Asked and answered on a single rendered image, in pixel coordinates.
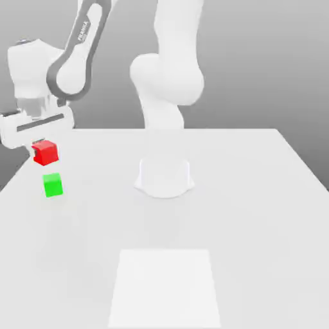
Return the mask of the small green cube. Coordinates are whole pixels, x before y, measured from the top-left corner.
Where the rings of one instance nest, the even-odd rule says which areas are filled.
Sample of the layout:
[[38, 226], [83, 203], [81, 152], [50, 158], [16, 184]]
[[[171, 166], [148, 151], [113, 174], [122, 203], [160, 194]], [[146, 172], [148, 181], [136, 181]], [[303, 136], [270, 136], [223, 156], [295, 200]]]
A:
[[42, 178], [47, 198], [63, 194], [62, 180], [59, 173], [46, 174]]

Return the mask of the small red cube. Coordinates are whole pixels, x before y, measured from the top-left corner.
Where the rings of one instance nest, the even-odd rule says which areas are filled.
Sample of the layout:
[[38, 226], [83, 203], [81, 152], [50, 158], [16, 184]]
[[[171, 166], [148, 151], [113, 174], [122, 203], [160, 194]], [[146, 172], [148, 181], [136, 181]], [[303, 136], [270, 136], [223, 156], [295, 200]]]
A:
[[36, 163], [46, 166], [58, 161], [58, 150], [55, 143], [42, 140], [34, 143], [31, 147], [34, 151], [33, 160]]

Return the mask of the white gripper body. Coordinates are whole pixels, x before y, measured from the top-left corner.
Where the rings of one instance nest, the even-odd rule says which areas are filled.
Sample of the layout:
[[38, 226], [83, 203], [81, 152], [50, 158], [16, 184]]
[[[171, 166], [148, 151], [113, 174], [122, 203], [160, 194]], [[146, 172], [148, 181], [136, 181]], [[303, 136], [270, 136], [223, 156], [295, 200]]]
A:
[[0, 143], [9, 149], [29, 146], [49, 135], [72, 129], [74, 125], [73, 112], [68, 106], [48, 111], [45, 117], [37, 120], [24, 111], [0, 114]]

